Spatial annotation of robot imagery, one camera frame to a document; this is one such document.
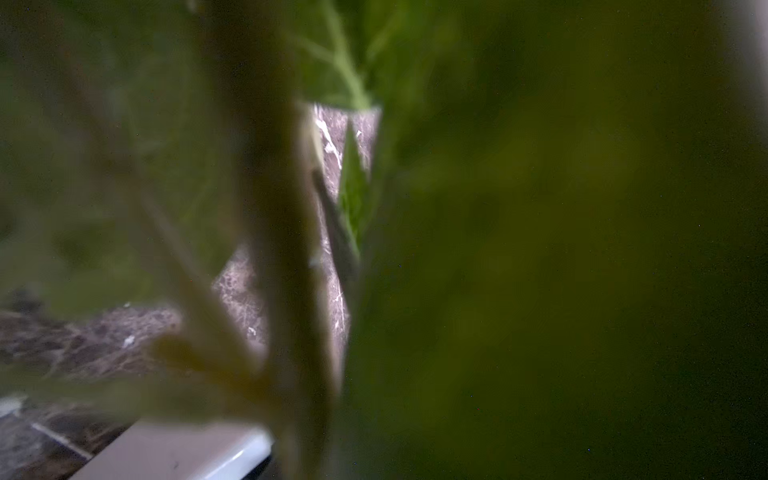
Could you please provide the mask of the white tape dispenser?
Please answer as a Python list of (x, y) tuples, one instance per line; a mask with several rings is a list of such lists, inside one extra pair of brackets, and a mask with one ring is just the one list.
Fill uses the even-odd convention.
[(78, 470), (75, 479), (242, 479), (271, 453), (257, 426), (137, 422)]

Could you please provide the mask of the pink rose bouquet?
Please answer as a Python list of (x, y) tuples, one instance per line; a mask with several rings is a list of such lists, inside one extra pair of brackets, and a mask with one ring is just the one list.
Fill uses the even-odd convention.
[(166, 300), (288, 479), (767, 475), (755, 1), (5, 1), (1, 290)]

